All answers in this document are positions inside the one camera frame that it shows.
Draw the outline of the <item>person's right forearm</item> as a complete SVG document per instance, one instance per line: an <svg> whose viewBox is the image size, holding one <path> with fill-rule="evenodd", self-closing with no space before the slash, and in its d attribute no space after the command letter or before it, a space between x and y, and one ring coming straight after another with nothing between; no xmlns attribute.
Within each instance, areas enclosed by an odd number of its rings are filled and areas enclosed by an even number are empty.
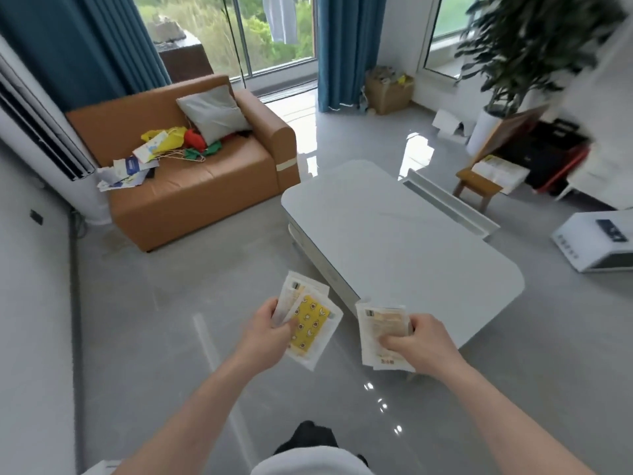
<svg viewBox="0 0 633 475"><path fill-rule="evenodd" d="M503 475L596 475L467 363L440 367L432 376L470 415Z"/></svg>

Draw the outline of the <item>brown stand with rock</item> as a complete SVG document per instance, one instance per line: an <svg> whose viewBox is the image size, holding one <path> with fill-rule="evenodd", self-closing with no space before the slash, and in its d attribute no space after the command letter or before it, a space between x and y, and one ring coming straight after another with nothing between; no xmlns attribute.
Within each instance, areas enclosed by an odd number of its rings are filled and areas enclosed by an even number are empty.
<svg viewBox="0 0 633 475"><path fill-rule="evenodd" d="M154 15L146 28L173 83L214 73L200 40L175 20Z"/></svg>

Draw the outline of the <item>person's white shirt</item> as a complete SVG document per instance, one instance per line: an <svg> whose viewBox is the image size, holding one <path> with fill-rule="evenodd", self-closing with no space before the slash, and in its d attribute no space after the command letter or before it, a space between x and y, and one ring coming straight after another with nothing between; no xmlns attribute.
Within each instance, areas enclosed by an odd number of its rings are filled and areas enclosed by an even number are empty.
<svg viewBox="0 0 633 475"><path fill-rule="evenodd" d="M356 455L336 447L293 448L258 463L250 475L375 475Z"/></svg>

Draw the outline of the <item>person's right hand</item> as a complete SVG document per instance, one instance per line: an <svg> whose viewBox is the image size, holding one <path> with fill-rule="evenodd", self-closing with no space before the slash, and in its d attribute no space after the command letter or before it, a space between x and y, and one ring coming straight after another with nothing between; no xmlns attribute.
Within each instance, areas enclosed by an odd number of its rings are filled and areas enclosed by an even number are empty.
<svg viewBox="0 0 633 475"><path fill-rule="evenodd" d="M445 381L449 375L468 365L441 321L428 313L411 314L409 319L413 327L414 350L411 354L400 355L416 373Z"/></svg>

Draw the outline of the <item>brown leather sofa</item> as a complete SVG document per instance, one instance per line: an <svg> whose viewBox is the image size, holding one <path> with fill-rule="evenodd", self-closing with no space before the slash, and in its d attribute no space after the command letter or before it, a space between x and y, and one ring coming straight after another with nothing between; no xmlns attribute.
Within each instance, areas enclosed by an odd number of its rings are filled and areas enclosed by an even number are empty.
<svg viewBox="0 0 633 475"><path fill-rule="evenodd" d="M65 113L99 167L132 155L152 129L188 127L177 99L227 88L251 126L204 161L162 159L154 177L105 192L113 223L143 252L283 194L300 183L296 134L256 95L214 74Z"/></svg>

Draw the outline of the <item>white folded carton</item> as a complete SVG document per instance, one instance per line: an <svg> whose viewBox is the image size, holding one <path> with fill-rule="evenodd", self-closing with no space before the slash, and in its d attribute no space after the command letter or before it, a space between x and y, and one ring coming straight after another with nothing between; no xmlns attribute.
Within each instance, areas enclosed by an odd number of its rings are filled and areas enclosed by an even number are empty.
<svg viewBox="0 0 633 475"><path fill-rule="evenodd" d="M432 127L438 130L438 137L466 145L475 127L475 123L469 120L463 121L452 112L439 109L432 121Z"/></svg>

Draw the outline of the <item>narrow teal curtain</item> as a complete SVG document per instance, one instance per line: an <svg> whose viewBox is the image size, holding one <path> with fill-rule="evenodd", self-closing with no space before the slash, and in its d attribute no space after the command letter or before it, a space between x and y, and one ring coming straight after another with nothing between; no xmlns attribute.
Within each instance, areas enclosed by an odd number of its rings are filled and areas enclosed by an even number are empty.
<svg viewBox="0 0 633 475"><path fill-rule="evenodd" d="M387 0L316 0L318 110L358 105L377 64Z"/></svg>

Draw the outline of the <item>wide teal curtain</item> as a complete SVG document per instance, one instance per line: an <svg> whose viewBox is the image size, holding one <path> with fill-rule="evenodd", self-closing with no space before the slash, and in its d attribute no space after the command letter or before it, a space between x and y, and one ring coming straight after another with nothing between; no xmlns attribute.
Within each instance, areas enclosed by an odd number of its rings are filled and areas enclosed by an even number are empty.
<svg viewBox="0 0 633 475"><path fill-rule="evenodd" d="M133 0L0 0L0 35L62 112L171 84Z"/></svg>

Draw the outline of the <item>small wooden stool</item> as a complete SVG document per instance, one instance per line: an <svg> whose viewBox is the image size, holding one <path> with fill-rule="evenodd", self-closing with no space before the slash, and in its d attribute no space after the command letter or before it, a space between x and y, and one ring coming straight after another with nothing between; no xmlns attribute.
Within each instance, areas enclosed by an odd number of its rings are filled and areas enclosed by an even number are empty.
<svg viewBox="0 0 633 475"><path fill-rule="evenodd" d="M464 168L456 173L458 183L453 191L453 196L460 199L464 189L481 197L478 212L485 214L493 197L502 191L502 186L475 173L470 168Z"/></svg>

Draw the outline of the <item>grey cushion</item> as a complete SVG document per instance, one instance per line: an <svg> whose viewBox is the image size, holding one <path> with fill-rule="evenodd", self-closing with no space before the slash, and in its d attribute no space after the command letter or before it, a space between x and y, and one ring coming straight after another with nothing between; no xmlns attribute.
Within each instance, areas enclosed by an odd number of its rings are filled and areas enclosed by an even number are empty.
<svg viewBox="0 0 633 475"><path fill-rule="evenodd" d="M230 86L221 85L206 92L187 95L176 102L207 145L227 135L253 129L237 105Z"/></svg>

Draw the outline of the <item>cardboard box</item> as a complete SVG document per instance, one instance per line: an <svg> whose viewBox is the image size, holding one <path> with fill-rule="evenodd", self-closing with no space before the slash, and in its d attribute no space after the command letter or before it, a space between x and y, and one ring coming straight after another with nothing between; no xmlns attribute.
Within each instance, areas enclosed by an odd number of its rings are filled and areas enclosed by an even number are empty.
<svg viewBox="0 0 633 475"><path fill-rule="evenodd" d="M414 90L415 78L391 66L377 65L365 74L368 107L379 115L405 109Z"/></svg>

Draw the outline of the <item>glass sliding door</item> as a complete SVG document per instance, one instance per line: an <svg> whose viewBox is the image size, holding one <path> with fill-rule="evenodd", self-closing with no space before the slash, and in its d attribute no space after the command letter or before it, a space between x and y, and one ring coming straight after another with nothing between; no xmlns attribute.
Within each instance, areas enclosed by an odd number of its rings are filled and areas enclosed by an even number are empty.
<svg viewBox="0 0 633 475"><path fill-rule="evenodd" d="M296 2L296 45L273 42L262 0L133 1L145 26L164 15L196 36L213 74L235 88L266 96L316 81L316 0Z"/></svg>

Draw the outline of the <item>white standing air conditioner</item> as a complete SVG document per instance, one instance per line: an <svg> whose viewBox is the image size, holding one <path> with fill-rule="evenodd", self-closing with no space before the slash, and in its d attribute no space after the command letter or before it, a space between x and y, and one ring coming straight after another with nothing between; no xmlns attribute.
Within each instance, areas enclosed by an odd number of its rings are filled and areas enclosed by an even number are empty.
<svg viewBox="0 0 633 475"><path fill-rule="evenodd" d="M98 163L52 98L0 35L0 140L87 223L112 223Z"/></svg>

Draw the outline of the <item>white framed window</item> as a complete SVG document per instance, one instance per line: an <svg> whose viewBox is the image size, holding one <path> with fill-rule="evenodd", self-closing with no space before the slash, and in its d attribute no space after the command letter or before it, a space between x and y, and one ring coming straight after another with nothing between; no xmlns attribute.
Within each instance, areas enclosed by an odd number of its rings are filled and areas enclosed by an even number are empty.
<svg viewBox="0 0 633 475"><path fill-rule="evenodd" d="M468 9L480 0L432 0L423 40L418 72L457 83L462 77L463 58L456 57L458 46L473 37L477 13Z"/></svg>

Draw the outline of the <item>yellow patterned packet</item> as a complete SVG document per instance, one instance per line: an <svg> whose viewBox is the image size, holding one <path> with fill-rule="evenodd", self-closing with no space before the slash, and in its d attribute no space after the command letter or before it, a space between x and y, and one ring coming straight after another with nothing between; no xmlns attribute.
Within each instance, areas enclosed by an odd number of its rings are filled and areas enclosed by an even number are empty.
<svg viewBox="0 0 633 475"><path fill-rule="evenodd" d="M286 355L314 371L343 315L343 311L326 295L305 288L283 320L296 320L297 323Z"/></svg>

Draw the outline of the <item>white and beige packet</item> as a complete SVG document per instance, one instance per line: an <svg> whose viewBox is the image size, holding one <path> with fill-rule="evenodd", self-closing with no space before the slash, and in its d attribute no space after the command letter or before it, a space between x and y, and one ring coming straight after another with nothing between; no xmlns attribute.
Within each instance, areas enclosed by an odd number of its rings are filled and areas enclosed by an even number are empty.
<svg viewBox="0 0 633 475"><path fill-rule="evenodd" d="M384 348L379 342L384 335L406 337L413 334L406 308L386 308L359 300L355 309L360 330L362 364L374 370L414 373L415 369L401 355Z"/></svg>

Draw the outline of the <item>hanging grey garment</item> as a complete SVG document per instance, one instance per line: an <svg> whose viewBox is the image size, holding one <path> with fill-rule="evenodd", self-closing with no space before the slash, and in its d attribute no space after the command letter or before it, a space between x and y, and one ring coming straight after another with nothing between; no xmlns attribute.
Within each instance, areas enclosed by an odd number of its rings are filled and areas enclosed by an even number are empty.
<svg viewBox="0 0 633 475"><path fill-rule="evenodd" d="M262 0L273 42L298 44L297 0Z"/></svg>

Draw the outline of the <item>white and yellow box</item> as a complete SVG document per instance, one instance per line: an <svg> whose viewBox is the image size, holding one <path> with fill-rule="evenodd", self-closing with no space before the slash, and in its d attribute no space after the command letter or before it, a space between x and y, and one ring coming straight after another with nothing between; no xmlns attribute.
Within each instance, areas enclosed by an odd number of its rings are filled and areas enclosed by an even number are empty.
<svg viewBox="0 0 633 475"><path fill-rule="evenodd" d="M506 159L489 154L472 166L472 171L499 185L501 193L509 196L524 183L530 173L526 167L516 165Z"/></svg>

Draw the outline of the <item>green cloth item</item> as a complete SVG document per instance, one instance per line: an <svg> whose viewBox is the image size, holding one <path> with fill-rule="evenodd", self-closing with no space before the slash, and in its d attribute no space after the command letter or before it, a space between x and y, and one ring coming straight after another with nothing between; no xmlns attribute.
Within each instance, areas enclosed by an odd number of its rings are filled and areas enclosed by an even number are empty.
<svg viewBox="0 0 633 475"><path fill-rule="evenodd" d="M187 147L184 150L183 159L202 162L208 157L215 155L219 150L221 150L221 148L221 141L216 141L202 150L196 147Z"/></svg>

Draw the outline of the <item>person's left hand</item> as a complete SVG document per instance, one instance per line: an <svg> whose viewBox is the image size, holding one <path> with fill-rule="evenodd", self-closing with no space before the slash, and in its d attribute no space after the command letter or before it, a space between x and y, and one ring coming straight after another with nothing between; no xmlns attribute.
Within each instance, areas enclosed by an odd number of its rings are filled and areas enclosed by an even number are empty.
<svg viewBox="0 0 633 475"><path fill-rule="evenodd" d="M278 299L265 301L250 319L231 359L249 377L254 377L276 365L284 355L289 344L277 344L273 339L273 312ZM290 319L283 324L297 324Z"/></svg>

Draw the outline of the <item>black and red case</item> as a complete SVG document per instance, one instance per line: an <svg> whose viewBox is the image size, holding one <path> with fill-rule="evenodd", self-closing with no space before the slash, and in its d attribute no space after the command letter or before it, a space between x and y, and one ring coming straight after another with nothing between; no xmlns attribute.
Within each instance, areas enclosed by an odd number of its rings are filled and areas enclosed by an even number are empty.
<svg viewBox="0 0 633 475"><path fill-rule="evenodd" d="M536 192L549 191L558 179L578 165L589 152L589 138L580 126L564 119L539 121L533 129L515 135L496 156L528 170L525 183Z"/></svg>

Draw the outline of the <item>pile of white papers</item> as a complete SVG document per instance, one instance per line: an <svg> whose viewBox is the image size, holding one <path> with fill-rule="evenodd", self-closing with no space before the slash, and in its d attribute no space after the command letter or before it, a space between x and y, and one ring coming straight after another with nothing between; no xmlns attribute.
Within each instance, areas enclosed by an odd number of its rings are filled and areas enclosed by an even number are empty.
<svg viewBox="0 0 633 475"><path fill-rule="evenodd" d="M114 160L112 166L98 168L98 190L106 192L141 185L151 170L160 165L157 149L158 145L146 143L134 150L131 156Z"/></svg>

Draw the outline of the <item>white cabinet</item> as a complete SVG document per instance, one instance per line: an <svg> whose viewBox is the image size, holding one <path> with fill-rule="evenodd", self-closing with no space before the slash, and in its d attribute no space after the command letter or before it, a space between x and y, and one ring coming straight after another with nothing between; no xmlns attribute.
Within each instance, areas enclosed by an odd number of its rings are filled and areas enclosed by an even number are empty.
<svg viewBox="0 0 633 475"><path fill-rule="evenodd" d="M633 18L602 49L597 68L567 88L560 110L589 135L590 151L557 200L577 191L633 208Z"/></svg>

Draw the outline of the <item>green potted plant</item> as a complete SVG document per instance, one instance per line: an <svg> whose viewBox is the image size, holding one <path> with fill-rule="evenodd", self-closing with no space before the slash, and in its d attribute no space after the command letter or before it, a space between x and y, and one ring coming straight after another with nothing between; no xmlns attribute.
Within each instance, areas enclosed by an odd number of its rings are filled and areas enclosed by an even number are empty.
<svg viewBox="0 0 633 475"><path fill-rule="evenodd" d="M455 58L461 79L483 77L484 111L505 119L533 91L563 91L559 79L598 65L598 52L629 17L623 0L475 0Z"/></svg>

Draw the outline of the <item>white flat appliance box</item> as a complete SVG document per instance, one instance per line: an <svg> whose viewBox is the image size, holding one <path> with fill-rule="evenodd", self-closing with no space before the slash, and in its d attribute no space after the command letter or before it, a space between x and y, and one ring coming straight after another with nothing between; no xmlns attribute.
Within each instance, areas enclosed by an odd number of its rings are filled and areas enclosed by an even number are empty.
<svg viewBox="0 0 633 475"><path fill-rule="evenodd" d="M574 213L551 240L579 273L633 271L633 208Z"/></svg>

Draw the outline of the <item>white packet with yellow label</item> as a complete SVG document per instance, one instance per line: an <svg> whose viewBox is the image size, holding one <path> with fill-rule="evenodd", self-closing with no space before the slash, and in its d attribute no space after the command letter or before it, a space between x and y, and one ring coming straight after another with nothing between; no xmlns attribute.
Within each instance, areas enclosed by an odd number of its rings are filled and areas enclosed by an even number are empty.
<svg viewBox="0 0 633 475"><path fill-rule="evenodd" d="M326 297L328 296L330 290L329 286L322 284L321 282L310 279L309 277L297 273L296 271L289 271L286 279L284 280L281 294L273 312L273 326L279 327L283 323L291 307L305 288L309 288L310 290L316 291Z"/></svg>

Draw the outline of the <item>wooden framed board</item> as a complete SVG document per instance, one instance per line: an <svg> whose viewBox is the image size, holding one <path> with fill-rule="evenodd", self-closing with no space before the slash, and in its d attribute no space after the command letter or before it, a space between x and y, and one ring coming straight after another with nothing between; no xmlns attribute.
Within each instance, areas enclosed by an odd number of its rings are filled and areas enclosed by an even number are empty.
<svg viewBox="0 0 633 475"><path fill-rule="evenodd" d="M472 168L476 162L494 153L512 138L529 133L548 109L549 104L542 104L536 108L518 112L503 119L489 136L480 151L474 157L471 157L467 168Z"/></svg>

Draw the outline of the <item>long white panel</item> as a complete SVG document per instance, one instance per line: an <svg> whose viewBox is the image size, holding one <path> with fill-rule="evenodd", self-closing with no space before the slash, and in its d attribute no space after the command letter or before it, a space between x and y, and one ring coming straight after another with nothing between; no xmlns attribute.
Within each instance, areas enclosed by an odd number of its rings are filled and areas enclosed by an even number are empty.
<svg viewBox="0 0 633 475"><path fill-rule="evenodd" d="M407 176L400 177L399 181L480 239L489 241L501 229L486 215L413 169L409 169Z"/></svg>

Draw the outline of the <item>person's black trousers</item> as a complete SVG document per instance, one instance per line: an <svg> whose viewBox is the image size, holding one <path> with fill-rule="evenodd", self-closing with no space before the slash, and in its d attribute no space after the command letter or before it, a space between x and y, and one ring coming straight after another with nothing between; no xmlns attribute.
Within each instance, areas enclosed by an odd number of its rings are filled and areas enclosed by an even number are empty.
<svg viewBox="0 0 633 475"><path fill-rule="evenodd" d="M281 446L277 448L273 455L286 452L293 448L307 448L318 446L340 448L338 446L336 437L334 436L334 433L331 429L325 426L316 425L312 421L304 421L297 426L290 439L281 444ZM368 467L368 462L363 456L356 456L360 458Z"/></svg>

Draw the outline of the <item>white coffee table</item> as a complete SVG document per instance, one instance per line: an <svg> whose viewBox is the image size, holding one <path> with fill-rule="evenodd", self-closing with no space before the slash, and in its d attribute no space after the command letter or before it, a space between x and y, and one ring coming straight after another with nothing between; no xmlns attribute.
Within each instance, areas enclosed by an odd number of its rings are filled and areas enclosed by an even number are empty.
<svg viewBox="0 0 633 475"><path fill-rule="evenodd" d="M399 180L353 160L286 189L296 244L344 304L430 313L461 348L526 287L518 266Z"/></svg>

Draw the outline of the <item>white plant pot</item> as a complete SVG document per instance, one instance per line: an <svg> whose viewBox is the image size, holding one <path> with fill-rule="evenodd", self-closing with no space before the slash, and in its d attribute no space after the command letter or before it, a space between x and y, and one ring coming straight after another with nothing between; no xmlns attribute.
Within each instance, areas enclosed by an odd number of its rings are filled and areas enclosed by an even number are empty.
<svg viewBox="0 0 633 475"><path fill-rule="evenodd" d="M477 117L470 139L466 144L469 156L474 157L484 146L497 125L504 119L504 104L493 104L491 108L482 108Z"/></svg>

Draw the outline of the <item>person's left forearm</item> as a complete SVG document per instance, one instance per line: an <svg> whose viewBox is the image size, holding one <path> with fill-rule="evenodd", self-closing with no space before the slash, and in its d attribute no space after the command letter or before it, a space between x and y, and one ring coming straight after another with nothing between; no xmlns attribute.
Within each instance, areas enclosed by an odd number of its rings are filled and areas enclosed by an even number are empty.
<svg viewBox="0 0 633 475"><path fill-rule="evenodd" d="M253 358L232 355L112 475L201 475L237 399L260 372Z"/></svg>

